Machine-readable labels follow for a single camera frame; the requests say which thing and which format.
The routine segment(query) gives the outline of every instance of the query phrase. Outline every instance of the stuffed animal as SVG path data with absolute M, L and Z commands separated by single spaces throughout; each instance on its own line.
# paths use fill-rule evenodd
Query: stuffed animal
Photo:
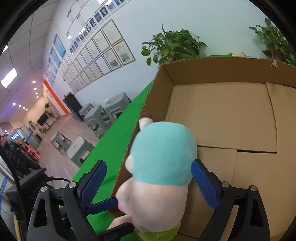
M 125 162 L 133 177 L 116 193 L 118 208 L 126 215 L 109 228 L 130 222 L 144 241 L 171 241 L 184 215 L 197 144 L 185 126 L 153 123 L 147 112 L 141 114 L 139 125 Z

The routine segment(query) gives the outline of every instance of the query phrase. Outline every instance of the stool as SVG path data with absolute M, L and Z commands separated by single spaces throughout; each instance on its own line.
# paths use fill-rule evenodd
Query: stool
M 78 137 L 67 150 L 68 157 L 74 162 L 78 167 L 80 167 L 85 159 L 82 159 L 83 155 L 89 151 L 93 150 L 94 146 L 90 144 L 87 140 L 82 137 Z
M 79 114 L 82 116 L 82 118 L 84 119 L 84 117 L 87 115 L 87 113 L 94 108 L 94 106 L 91 103 L 88 103 L 87 105 L 83 106 L 81 108 L 81 110 L 79 110 Z
M 130 102 L 131 100 L 125 92 L 110 98 L 105 107 L 105 111 L 110 117 L 110 120 L 114 122 L 117 115 L 122 113 Z
M 102 134 L 104 134 L 112 125 L 110 117 L 107 115 L 101 105 L 91 109 L 86 114 L 84 120 L 87 122 L 88 127 L 92 129 L 97 137 L 100 137 Z
M 71 144 L 71 141 L 58 131 L 54 134 L 50 142 L 60 153 L 62 153 L 63 150 L 68 150 Z

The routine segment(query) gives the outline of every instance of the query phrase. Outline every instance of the metal screw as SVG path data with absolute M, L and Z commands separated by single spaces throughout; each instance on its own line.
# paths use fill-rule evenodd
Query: metal screw
M 250 189 L 252 190 L 252 191 L 257 191 L 257 187 L 256 186 L 254 186 L 254 185 L 252 185 L 252 186 L 250 186 Z
M 229 188 L 230 184 L 228 182 L 222 182 L 222 187 Z
M 74 188 L 74 187 L 76 187 L 76 182 L 69 183 L 69 188 Z
M 47 186 L 43 186 L 42 188 L 41 188 L 41 192 L 46 192 L 48 190 L 48 187 Z

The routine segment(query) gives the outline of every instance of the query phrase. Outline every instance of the green table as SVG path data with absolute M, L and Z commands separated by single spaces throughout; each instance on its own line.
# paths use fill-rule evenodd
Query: green table
M 108 199 L 111 196 L 126 148 L 150 87 L 151 84 L 149 84 L 133 100 L 133 102 L 128 105 L 125 111 L 114 122 L 97 146 L 89 154 L 80 170 L 73 178 L 73 181 L 78 181 L 84 173 L 89 172 L 92 169 L 98 160 L 103 160 L 107 163 L 107 175 L 99 188 L 93 203 Z M 89 215 L 87 219 L 96 233 L 105 231 L 113 221 L 113 218 L 108 211 L 96 215 Z M 138 239 L 130 234 L 123 237 L 121 240 L 130 241 Z

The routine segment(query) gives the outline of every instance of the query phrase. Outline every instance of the cardboard box wall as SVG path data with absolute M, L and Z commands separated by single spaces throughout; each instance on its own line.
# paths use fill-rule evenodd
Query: cardboard box wall
M 240 57 L 199 58 L 162 65 L 143 111 L 154 121 L 189 128 L 198 158 L 221 181 L 258 187 L 276 240 L 296 215 L 296 68 Z M 139 131 L 135 128 L 132 140 Z M 131 176 L 124 165 L 112 195 Z M 231 232 L 233 208 L 221 240 Z M 178 240 L 195 240 L 213 214 L 197 184 L 189 185 Z

